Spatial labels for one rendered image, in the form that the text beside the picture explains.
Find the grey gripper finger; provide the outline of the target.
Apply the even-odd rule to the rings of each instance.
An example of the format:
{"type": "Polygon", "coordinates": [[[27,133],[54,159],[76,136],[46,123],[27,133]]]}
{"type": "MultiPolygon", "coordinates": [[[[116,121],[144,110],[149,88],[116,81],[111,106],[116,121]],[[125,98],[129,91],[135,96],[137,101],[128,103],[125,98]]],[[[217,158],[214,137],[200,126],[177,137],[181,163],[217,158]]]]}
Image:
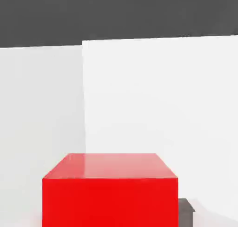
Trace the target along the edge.
{"type": "Polygon", "coordinates": [[[178,227],[238,227],[238,221],[207,210],[197,199],[178,199],[178,227]]]}

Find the small red cube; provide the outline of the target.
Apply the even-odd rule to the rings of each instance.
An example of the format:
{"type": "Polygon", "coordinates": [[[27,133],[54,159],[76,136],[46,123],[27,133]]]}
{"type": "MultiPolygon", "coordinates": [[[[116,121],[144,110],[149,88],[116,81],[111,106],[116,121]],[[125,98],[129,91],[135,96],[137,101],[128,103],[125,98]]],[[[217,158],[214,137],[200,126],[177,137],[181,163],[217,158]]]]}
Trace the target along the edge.
{"type": "Polygon", "coordinates": [[[178,178],[152,153],[68,154],[42,178],[42,227],[179,227],[178,178]]]}

